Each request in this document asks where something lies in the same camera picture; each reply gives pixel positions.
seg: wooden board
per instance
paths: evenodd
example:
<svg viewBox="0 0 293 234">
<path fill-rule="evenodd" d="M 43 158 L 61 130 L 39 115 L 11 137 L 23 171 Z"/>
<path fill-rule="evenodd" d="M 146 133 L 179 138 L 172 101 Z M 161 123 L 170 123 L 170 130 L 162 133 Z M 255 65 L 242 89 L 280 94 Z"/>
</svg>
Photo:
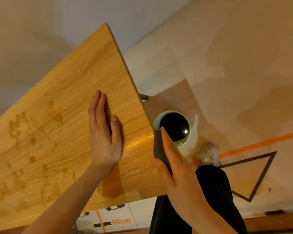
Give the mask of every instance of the wooden board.
<svg viewBox="0 0 293 234">
<path fill-rule="evenodd" d="M 122 158 L 84 211 L 164 193 L 151 164 L 153 131 L 107 24 L 0 117 L 0 230 L 33 222 L 90 164 L 96 90 L 122 123 Z"/>
</svg>

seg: sneaker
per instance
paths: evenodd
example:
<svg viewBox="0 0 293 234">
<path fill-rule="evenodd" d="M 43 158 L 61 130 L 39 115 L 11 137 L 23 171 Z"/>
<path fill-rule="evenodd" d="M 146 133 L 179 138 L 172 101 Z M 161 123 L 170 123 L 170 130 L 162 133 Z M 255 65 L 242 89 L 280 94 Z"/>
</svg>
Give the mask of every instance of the sneaker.
<svg viewBox="0 0 293 234">
<path fill-rule="evenodd" d="M 201 157 L 202 165 L 216 166 L 219 163 L 219 151 L 210 143 L 207 143 L 202 147 L 198 156 Z"/>
</svg>

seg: green mug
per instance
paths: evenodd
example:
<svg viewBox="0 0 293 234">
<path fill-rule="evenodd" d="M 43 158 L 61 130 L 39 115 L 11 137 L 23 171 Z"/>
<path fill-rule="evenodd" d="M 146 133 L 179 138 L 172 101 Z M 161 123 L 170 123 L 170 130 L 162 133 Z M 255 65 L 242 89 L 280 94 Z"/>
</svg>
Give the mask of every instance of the green mug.
<svg viewBox="0 0 293 234">
<path fill-rule="evenodd" d="M 157 118 L 155 119 L 155 121 L 154 121 L 154 124 L 153 124 L 153 125 L 154 125 L 154 129 L 155 129 L 155 130 L 159 130 L 159 129 L 160 129 L 160 121 L 162 120 L 162 118 L 163 118 L 164 116 L 166 116 L 166 115 L 169 114 L 169 113 L 178 113 L 178 114 L 182 115 L 182 116 L 187 120 L 188 125 L 189 125 L 189 132 L 187 133 L 187 135 L 186 135 L 182 140 L 173 141 L 173 143 L 174 143 L 177 147 L 179 147 L 179 146 L 181 146 L 181 145 L 184 145 L 184 144 L 189 140 L 189 138 L 190 138 L 190 134 L 191 134 L 191 125 L 190 125 L 190 122 L 189 122 L 188 118 L 185 117 L 184 114 L 182 114 L 182 113 L 180 113 L 180 112 L 178 112 L 178 111 L 173 111 L 173 110 L 162 112 L 161 114 L 158 115 L 158 117 L 157 117 Z"/>
</svg>

